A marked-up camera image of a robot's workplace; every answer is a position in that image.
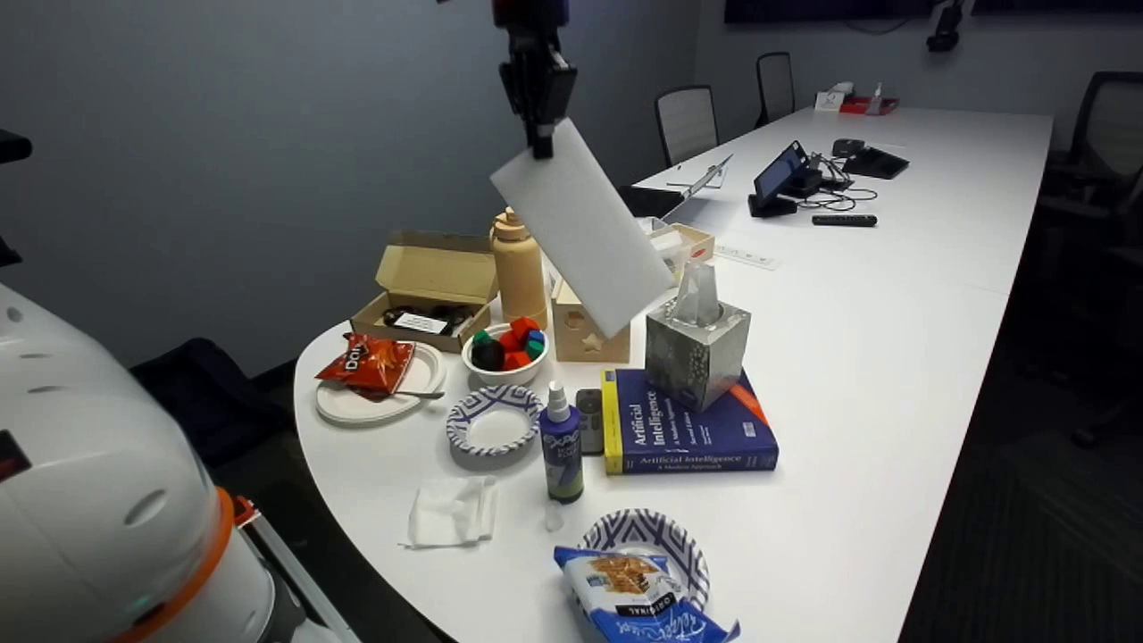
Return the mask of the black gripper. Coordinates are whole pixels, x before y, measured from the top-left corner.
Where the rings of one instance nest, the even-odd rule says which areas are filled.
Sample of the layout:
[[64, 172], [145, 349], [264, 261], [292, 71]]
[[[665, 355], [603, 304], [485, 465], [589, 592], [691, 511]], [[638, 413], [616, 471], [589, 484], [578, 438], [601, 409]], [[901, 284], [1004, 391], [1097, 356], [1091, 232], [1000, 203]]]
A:
[[567, 0], [494, 0], [494, 25], [508, 32], [499, 81], [513, 116], [527, 127], [534, 161], [554, 159], [554, 121], [573, 90], [573, 68], [561, 55]]

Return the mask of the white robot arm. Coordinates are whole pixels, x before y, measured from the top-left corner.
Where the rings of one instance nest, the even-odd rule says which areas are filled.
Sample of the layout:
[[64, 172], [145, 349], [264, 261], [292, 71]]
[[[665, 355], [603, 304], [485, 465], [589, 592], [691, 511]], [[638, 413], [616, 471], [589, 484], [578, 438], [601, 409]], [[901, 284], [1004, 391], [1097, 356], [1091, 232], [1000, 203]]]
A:
[[521, 131], [489, 0], [0, 0], [4, 643], [303, 640], [186, 428], [183, 334], [264, 356], [388, 228], [459, 232]]

